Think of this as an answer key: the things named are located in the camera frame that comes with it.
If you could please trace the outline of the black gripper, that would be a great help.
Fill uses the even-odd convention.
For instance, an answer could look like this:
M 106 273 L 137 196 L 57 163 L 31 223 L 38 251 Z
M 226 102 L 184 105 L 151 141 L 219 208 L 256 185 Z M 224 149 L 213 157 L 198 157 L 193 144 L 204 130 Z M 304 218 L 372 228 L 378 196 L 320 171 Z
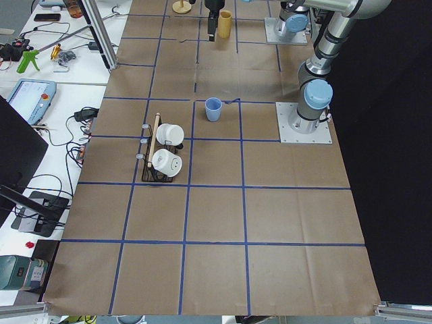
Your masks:
M 205 0 L 205 7 L 210 11 L 207 18 L 207 33 L 209 41 L 215 41 L 215 34 L 217 30 L 217 12 L 223 9 L 225 0 Z

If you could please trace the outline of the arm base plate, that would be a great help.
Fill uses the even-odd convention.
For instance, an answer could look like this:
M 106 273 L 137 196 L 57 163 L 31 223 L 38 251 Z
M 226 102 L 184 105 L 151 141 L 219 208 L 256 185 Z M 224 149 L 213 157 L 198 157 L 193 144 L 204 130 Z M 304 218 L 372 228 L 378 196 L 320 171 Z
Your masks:
M 298 115 L 298 103 L 276 102 L 275 106 L 282 144 L 332 144 L 324 112 L 317 120 L 308 121 Z
M 307 45 L 305 31 L 291 32 L 279 18 L 265 18 L 267 44 L 272 45 Z

